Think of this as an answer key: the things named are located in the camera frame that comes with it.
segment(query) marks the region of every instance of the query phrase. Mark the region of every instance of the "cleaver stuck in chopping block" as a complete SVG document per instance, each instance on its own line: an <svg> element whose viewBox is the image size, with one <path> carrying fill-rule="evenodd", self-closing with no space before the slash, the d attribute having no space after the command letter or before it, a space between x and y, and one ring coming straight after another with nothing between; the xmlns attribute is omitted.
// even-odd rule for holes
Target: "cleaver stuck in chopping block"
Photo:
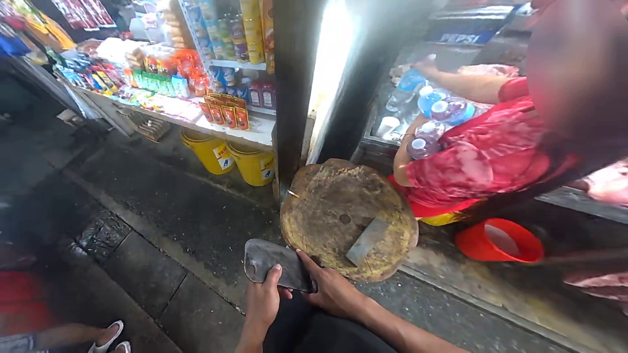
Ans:
<svg viewBox="0 0 628 353"><path fill-rule="evenodd" d="M366 256L373 250L375 244L386 236L388 225L388 222L379 217L373 219L360 237L357 238L353 246L351 246L351 249L347 251L347 259L358 267L362 266Z"/></svg>

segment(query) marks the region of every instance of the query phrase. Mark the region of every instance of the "red bucket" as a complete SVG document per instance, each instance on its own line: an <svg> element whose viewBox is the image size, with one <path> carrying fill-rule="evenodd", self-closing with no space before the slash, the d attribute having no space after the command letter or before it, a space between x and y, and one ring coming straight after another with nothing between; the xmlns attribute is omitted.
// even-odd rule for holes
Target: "red bucket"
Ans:
<svg viewBox="0 0 628 353"><path fill-rule="evenodd" d="M500 218L487 219L456 234L455 243L464 255L479 261L534 263L543 259L543 245L534 234Z"/></svg>

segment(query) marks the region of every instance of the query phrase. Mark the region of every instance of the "wooden chopping block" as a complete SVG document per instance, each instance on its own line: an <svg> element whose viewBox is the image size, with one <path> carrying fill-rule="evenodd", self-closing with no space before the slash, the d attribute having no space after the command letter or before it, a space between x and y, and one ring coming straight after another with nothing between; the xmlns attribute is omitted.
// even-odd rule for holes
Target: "wooden chopping block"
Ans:
<svg viewBox="0 0 628 353"><path fill-rule="evenodd" d="M400 267L416 246L418 223L407 201L377 171L345 160L308 165L295 175L291 191L281 204L281 230L290 246L316 256L355 281L381 281ZM389 223L357 267L347 251L375 217Z"/></svg>

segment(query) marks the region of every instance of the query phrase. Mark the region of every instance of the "sandal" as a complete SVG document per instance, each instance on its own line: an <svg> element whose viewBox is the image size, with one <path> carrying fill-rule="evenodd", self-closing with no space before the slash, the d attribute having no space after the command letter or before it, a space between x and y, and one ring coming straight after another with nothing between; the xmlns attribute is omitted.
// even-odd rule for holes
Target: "sandal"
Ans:
<svg viewBox="0 0 628 353"><path fill-rule="evenodd" d="M92 344L92 347L87 351L87 353L107 353L107 349L109 348L109 346L116 340L116 338L118 338L118 336L120 336L124 328L124 323L122 322L122 320L118 320L112 323L111 325L109 325L109 327L112 327L113 325L118 325L118 331L116 332L116 334L103 345L96 346L96 342L94 342L94 344Z"/></svg>
<svg viewBox="0 0 628 353"><path fill-rule="evenodd" d="M116 346L116 349L114 349L114 352L120 347L124 347L124 353L131 353L131 343L129 341L120 342L120 344Z"/></svg>

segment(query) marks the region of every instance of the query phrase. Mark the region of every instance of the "meat cleaver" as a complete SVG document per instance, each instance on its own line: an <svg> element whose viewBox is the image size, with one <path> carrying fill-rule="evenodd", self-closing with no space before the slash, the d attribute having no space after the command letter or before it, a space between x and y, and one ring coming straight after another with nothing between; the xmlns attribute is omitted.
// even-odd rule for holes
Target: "meat cleaver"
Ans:
<svg viewBox="0 0 628 353"><path fill-rule="evenodd" d="M388 225L388 222L379 217L373 219L351 246L351 249L347 251L347 259L358 267L362 266L366 256L373 250L377 242L385 238Z"/></svg>
<svg viewBox="0 0 628 353"><path fill-rule="evenodd" d="M316 293L316 282L310 279L296 252L262 239L251 239L244 245L244 273L255 283L263 283L275 265L282 267L279 285L307 293Z"/></svg>

